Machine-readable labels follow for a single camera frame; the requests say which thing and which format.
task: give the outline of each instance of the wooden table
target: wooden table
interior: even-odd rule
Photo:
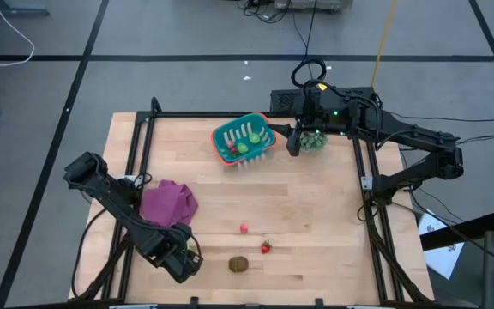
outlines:
[[[104,152],[110,174],[124,173],[134,120],[134,113],[113,116]],[[223,167],[209,137],[226,121],[156,119],[148,162],[154,181],[148,188],[172,179],[194,192],[200,207],[191,226],[205,260],[196,276],[177,284],[165,270],[155,269],[135,253],[127,301],[177,304],[198,296],[202,304],[311,305],[315,298],[323,298],[326,305],[378,304],[367,229],[356,217],[362,201],[352,141],[330,136],[321,153],[293,158],[281,138],[265,159],[247,168]],[[141,137],[136,171],[142,141]],[[383,174],[402,169],[394,143],[378,151],[377,159]],[[405,192],[398,192],[395,201],[411,207]],[[89,220],[100,209],[93,203]],[[389,220],[400,265],[433,298],[413,214],[390,206]],[[79,293],[108,258],[114,222],[111,215],[102,215],[86,237],[76,280]],[[239,232],[241,223],[249,225],[248,234]],[[273,250],[262,255],[260,245],[267,239]],[[235,274],[228,269],[234,256],[249,259],[248,271]],[[383,268],[393,299],[384,260]],[[118,266],[112,295],[117,295],[120,275]]]

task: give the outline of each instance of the plastic basket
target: plastic basket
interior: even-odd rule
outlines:
[[[261,141],[258,144],[251,143],[249,139],[250,133],[258,134]],[[228,148],[228,141],[234,141],[236,145],[239,142],[244,143],[249,147],[249,152],[234,156]],[[214,129],[211,134],[211,142],[214,152],[222,164],[231,166],[240,161],[253,160],[262,155],[265,150],[277,143],[277,136],[268,127],[266,116],[259,112],[253,112]]]

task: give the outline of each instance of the purple cloth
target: purple cloth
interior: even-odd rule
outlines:
[[[172,180],[162,179],[158,188],[144,192],[141,216],[160,227],[170,227],[177,222],[189,225],[197,206],[187,185],[177,185]]]

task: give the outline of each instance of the green fruit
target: green fruit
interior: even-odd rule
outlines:
[[[238,151],[240,154],[245,155],[249,152],[249,147],[241,142],[238,144]]]
[[[251,133],[249,134],[249,140],[254,144],[258,144],[259,142],[261,142],[261,137],[256,133]]]

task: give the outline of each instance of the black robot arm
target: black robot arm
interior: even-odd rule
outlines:
[[[364,190],[370,191],[377,203],[391,204],[399,189],[418,187],[427,179],[455,179],[464,173],[462,152],[456,147],[458,137],[397,120],[382,109],[372,88],[336,88],[312,80],[302,89],[274,91],[272,106],[284,94],[294,99],[277,112],[295,117],[296,124],[271,124],[270,128],[287,137],[287,150],[292,156],[299,155],[300,135],[306,131],[356,136],[375,143],[377,150],[386,142],[397,142],[429,152],[419,164],[394,175],[363,178]]]
[[[106,162],[98,154],[88,152],[65,171],[69,188],[96,198],[127,229],[127,238],[149,263],[166,269],[178,283],[196,274],[202,257],[188,249],[190,227],[182,223],[156,227],[144,221],[137,212],[142,192],[133,181],[114,179],[108,175]]]

